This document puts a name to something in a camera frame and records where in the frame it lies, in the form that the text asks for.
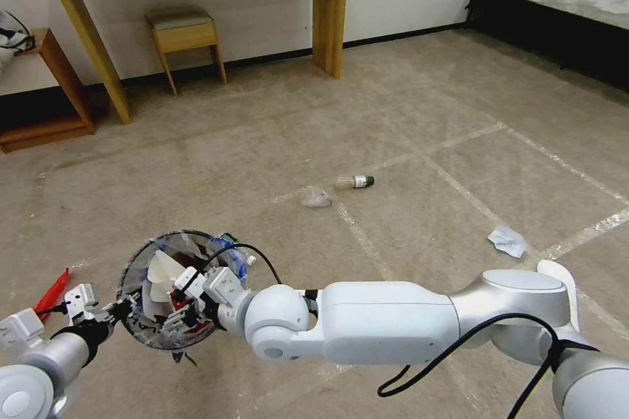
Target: red object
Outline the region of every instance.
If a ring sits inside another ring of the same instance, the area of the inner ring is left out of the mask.
[[[41,297],[39,302],[33,307],[33,311],[40,312],[51,309],[55,304],[57,304],[57,298],[66,289],[67,279],[70,276],[70,269],[67,268],[61,274],[57,281],[52,284],[48,291]],[[48,313],[38,314],[39,319],[43,321],[48,316]]]

